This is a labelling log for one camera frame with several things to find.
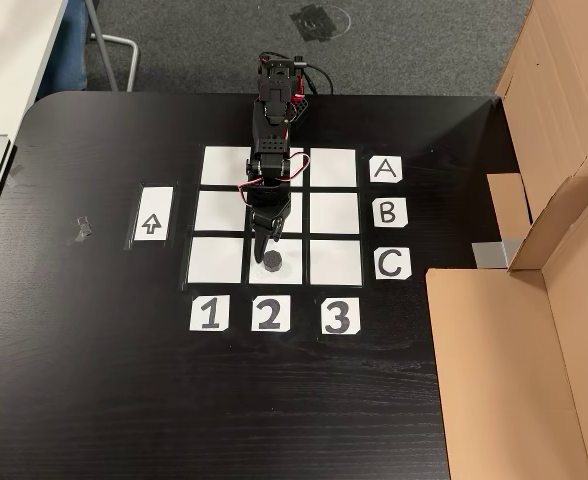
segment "grid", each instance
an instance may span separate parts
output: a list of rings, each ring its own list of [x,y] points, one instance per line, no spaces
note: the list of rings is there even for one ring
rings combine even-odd
[[[188,283],[363,285],[356,152],[312,148],[307,153],[311,163],[292,182],[283,236],[267,247],[283,257],[281,269],[270,273],[254,261],[249,209],[236,189],[247,180],[251,149],[205,148]]]

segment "white desk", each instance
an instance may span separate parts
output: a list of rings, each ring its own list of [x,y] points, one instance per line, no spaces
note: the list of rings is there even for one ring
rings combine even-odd
[[[0,0],[0,134],[14,143],[36,93],[67,0]]]

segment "black cable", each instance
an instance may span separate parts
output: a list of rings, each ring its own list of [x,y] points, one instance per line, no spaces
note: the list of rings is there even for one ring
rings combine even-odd
[[[312,79],[310,78],[310,76],[307,74],[307,72],[305,70],[303,70],[303,76],[305,77],[305,80],[307,80],[307,85],[310,87],[310,90],[312,91],[312,93],[314,95],[318,95],[318,90],[316,90],[316,85],[314,85],[314,82],[312,81]]]
[[[262,57],[264,55],[272,55],[274,57],[283,58],[285,60],[289,60],[289,58],[290,58],[287,55],[283,55],[282,53],[276,53],[276,52],[261,52],[261,54],[259,55],[259,57]]]
[[[312,65],[311,63],[308,63],[307,66],[308,66],[308,68],[311,68],[312,70],[316,70],[317,72],[321,72],[323,74],[323,76],[325,78],[327,78],[327,81],[330,84],[330,95],[334,95],[334,83],[332,82],[332,79],[327,74],[327,72],[321,68],[318,68],[316,65]]]
[[[263,57],[265,55],[272,55],[274,57],[279,57],[279,58],[282,58],[285,60],[289,60],[289,58],[290,58],[287,55],[283,55],[282,53],[268,52],[268,51],[261,52],[259,57]],[[330,78],[330,76],[324,70],[321,70],[320,68],[315,67],[314,65],[310,65],[308,63],[307,66],[314,69],[314,70],[318,70],[319,72],[321,72],[325,76],[325,78],[327,78],[327,81],[330,84],[330,95],[334,95],[334,84],[332,83],[332,79]],[[305,70],[303,70],[303,76],[305,77],[305,80],[307,81],[307,84],[309,85],[312,93],[315,95],[318,95],[318,90],[316,89],[316,85],[314,84],[314,82],[312,81],[312,79],[310,78],[310,76],[307,74],[307,72]]]

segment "chair leg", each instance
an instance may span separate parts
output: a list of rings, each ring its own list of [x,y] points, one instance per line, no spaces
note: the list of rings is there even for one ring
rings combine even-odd
[[[101,26],[98,23],[96,16],[96,9],[94,8],[94,2],[92,0],[85,0],[85,6],[87,7],[87,14],[90,17],[92,28],[94,33],[92,38],[96,38],[98,42],[98,48],[101,51],[101,57],[103,58],[103,65],[105,65],[105,71],[107,72],[107,78],[110,81],[110,87],[113,92],[118,92],[118,85],[116,84],[116,77],[114,76],[114,70],[112,70],[112,64],[110,63],[110,57],[107,54],[107,47],[105,46],[105,40],[103,33],[101,32]]]
[[[96,35],[93,33],[90,37],[92,40],[96,40]],[[138,48],[136,42],[127,38],[115,37],[113,35],[103,35],[103,39],[106,42],[118,43],[119,45],[127,45],[132,47],[132,62],[130,65],[130,75],[127,79],[127,91],[131,92],[134,90],[134,81],[136,80],[136,72],[138,70],[138,61],[141,56],[141,50]]]

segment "up arrow card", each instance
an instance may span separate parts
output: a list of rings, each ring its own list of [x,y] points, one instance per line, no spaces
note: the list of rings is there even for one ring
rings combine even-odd
[[[174,187],[145,187],[138,207],[134,240],[167,240]]]

